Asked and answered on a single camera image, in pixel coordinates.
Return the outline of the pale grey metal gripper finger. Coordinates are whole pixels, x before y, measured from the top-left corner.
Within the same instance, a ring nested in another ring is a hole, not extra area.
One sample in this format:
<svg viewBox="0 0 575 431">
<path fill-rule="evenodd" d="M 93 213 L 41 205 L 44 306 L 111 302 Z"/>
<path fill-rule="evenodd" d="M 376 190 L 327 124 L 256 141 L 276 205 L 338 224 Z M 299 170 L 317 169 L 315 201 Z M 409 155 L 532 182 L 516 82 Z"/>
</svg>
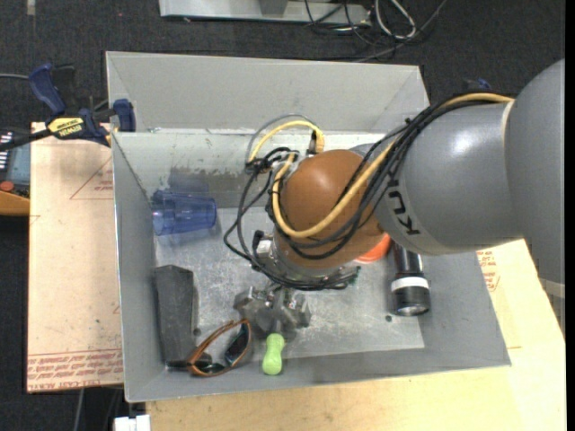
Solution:
<svg viewBox="0 0 575 431">
<path fill-rule="evenodd" d="M 259 336 L 267 336 L 274 327 L 274 298 L 272 291 L 250 286 L 235 296 L 233 307 L 251 323 Z"/>
<path fill-rule="evenodd" d="M 294 292 L 280 293 L 277 313 L 283 331 L 307 328 L 312 317 L 306 296 Z"/>
</svg>

